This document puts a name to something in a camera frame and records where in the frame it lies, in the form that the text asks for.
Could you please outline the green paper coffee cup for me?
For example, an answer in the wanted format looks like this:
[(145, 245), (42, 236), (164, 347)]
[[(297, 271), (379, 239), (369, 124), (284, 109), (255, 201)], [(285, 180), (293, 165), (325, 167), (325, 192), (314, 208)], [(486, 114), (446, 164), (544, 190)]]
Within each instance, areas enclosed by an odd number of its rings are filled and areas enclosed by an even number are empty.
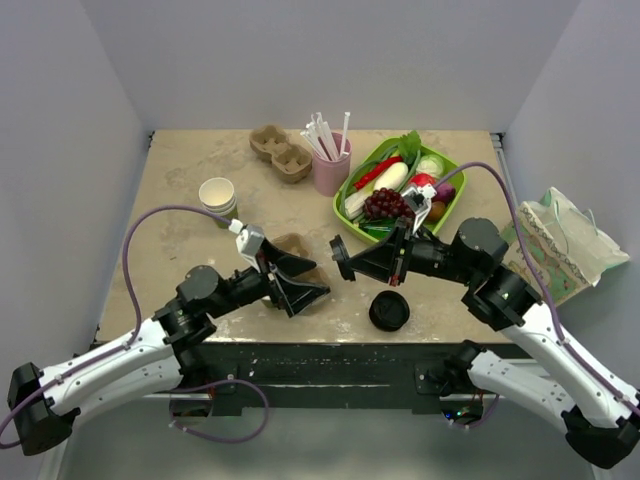
[(277, 300), (273, 300), (270, 296), (264, 296), (261, 298), (261, 302), (266, 308), (269, 309), (279, 309), (279, 302)]

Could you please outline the black plastic cup lid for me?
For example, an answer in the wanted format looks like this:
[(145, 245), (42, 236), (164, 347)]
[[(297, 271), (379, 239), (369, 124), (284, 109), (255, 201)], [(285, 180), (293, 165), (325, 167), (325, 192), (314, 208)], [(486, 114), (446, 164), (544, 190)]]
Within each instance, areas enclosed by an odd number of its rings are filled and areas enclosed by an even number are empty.
[(355, 272), (351, 266), (351, 257), (340, 235), (329, 241), (332, 260), (337, 264), (341, 277), (346, 281), (355, 281)]

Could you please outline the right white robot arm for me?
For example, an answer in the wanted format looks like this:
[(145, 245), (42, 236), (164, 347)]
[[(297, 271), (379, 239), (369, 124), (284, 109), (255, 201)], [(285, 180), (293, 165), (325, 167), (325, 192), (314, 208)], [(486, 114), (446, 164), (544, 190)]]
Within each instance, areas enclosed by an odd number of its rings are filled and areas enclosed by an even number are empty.
[(510, 364), (471, 341), (450, 358), (439, 381), (459, 393), (474, 386), (517, 403), (557, 428), (583, 459), (610, 469), (639, 443), (639, 392), (597, 361), (563, 327), (540, 294), (502, 262), (506, 242), (483, 218), (465, 220), (451, 243), (404, 222), (377, 244), (351, 256), (330, 242), (342, 277), (363, 274), (389, 285), (407, 273), (453, 281), (467, 289), (468, 311), (522, 348), (547, 378)]

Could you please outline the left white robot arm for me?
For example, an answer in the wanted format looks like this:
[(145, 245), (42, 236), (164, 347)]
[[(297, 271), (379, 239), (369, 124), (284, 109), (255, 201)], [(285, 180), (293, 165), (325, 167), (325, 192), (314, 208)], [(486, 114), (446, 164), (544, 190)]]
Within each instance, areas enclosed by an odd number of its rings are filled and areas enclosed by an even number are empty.
[(290, 317), (330, 288), (303, 282), (300, 275), (315, 262), (288, 254), (263, 241), (254, 264), (222, 277), (213, 267), (192, 268), (176, 295), (132, 331), (58, 365), (39, 368), (28, 362), (11, 375), (10, 413), (26, 456), (43, 453), (63, 441), (83, 421), (139, 396), (180, 387), (200, 390), (207, 368), (195, 348), (213, 335), (214, 319), (265, 297)]

